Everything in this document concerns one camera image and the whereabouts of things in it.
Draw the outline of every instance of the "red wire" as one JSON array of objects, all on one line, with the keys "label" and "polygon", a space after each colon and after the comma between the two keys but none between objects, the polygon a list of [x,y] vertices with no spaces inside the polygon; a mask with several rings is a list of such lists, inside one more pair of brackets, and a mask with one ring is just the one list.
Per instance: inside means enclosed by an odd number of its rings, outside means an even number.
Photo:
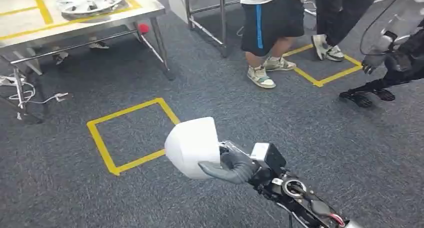
[{"label": "red wire", "polygon": [[330,217],[333,218],[341,227],[345,227],[345,222],[337,214],[330,214]]}]

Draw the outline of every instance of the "metal table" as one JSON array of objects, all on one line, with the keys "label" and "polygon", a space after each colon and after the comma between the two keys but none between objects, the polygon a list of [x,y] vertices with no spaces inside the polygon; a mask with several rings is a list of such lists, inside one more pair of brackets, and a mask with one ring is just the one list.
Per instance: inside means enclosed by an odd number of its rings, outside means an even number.
[{"label": "metal table", "polygon": [[[13,52],[19,57],[10,61],[10,64],[13,66],[16,80],[20,80],[17,64],[26,63],[40,75],[41,71],[33,63],[29,63],[30,61],[98,41],[134,34],[153,51],[163,64],[163,73],[169,80],[173,80],[174,74],[168,67],[165,45],[156,18],[163,14],[165,8],[156,0],[124,0],[119,8],[110,13],[82,18],[63,16],[56,8],[56,0],[0,0],[0,54]],[[158,51],[138,29],[138,21],[146,19],[150,19]],[[127,26],[129,31],[46,53],[35,54],[32,50],[33,47],[121,25]],[[17,52],[25,50],[30,53],[27,57]],[[16,82],[16,91],[21,103],[22,86],[18,83]],[[25,104],[17,108],[17,111],[25,111]]]},{"label": "metal table", "polygon": [[[385,1],[385,0],[375,0],[374,3],[378,3],[378,2],[382,2],[382,1]],[[228,55],[228,51],[227,51],[228,43],[227,43],[226,6],[238,4],[238,3],[240,3],[240,0],[234,0],[234,1],[231,1],[231,2],[226,2],[226,0],[219,0],[219,4],[192,10],[191,6],[190,6],[190,0],[185,0],[185,12],[186,12],[186,15],[187,15],[187,21],[188,21],[189,29],[192,30],[192,29],[197,27],[202,32],[204,32],[206,35],[211,37],[221,47],[221,54],[224,58],[227,57],[227,55]],[[221,37],[220,37],[220,39],[215,37],[209,30],[207,30],[200,23],[198,23],[193,17],[194,14],[201,13],[201,12],[204,12],[204,11],[209,11],[209,10],[216,9],[216,8],[220,9],[220,16],[221,16],[221,23],[220,23],[220,25],[221,25]],[[312,11],[310,9],[305,9],[304,11],[307,14],[317,16],[316,12]]]}]

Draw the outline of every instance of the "white sneaker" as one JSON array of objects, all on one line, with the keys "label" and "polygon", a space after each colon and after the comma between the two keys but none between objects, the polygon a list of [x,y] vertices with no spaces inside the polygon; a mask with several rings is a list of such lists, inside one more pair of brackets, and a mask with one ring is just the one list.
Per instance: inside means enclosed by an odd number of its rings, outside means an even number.
[{"label": "white sneaker", "polygon": [[57,54],[54,54],[53,60],[56,61],[56,66],[62,64],[62,62],[64,62],[64,60],[69,56],[69,54],[67,52],[60,52]]},{"label": "white sneaker", "polygon": [[259,87],[265,89],[272,89],[276,87],[274,81],[267,76],[267,71],[263,66],[260,66],[260,68],[257,69],[249,66],[247,77],[249,77],[249,79],[251,79]]},{"label": "white sneaker", "polygon": [[316,34],[311,37],[313,48],[315,48],[316,55],[321,61],[324,60],[328,50],[326,38],[325,34]]},{"label": "white sneaker", "polygon": [[327,44],[325,34],[316,34],[312,36],[312,45],[315,48],[316,55],[322,61],[324,58],[334,62],[341,62],[345,59],[338,45],[331,46]]},{"label": "white sneaker", "polygon": [[342,62],[345,59],[345,54],[342,53],[338,45],[329,46],[325,58],[334,62]]},{"label": "white sneaker", "polygon": [[107,46],[104,42],[99,41],[95,43],[91,43],[88,45],[90,49],[100,49],[100,50],[106,50],[109,49],[109,46]]},{"label": "white sneaker", "polygon": [[267,72],[274,71],[290,71],[296,68],[296,64],[290,61],[285,60],[281,57],[279,60],[270,60],[271,57],[265,60],[263,67],[265,67]]}]

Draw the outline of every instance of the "table top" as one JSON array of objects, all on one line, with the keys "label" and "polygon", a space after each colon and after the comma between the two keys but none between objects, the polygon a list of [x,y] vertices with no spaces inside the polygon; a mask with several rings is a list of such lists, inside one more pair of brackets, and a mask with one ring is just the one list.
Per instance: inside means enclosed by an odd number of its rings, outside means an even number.
[{"label": "table top", "polygon": [[40,46],[165,13],[157,0],[124,0],[114,11],[66,17],[57,0],[0,0],[0,51]]}]

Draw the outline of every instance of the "blue stripe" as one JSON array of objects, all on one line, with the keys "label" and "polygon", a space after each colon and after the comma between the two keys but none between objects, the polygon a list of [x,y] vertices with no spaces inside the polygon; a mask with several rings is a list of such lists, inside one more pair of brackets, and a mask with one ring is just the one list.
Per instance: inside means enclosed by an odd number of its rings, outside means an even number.
[{"label": "blue stripe", "polygon": [[257,35],[257,47],[259,49],[264,48],[262,43],[262,5],[256,5],[256,35]]}]

